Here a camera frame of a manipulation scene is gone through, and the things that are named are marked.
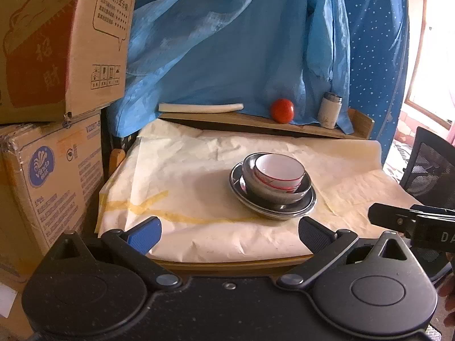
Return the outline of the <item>person's right hand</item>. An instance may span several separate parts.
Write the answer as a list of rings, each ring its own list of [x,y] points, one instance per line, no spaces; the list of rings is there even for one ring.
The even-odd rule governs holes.
[[[448,311],[448,315],[443,323],[446,327],[454,327],[455,325],[455,281],[454,274],[451,273],[443,281],[441,287],[438,289],[439,296],[444,298],[444,308]]]

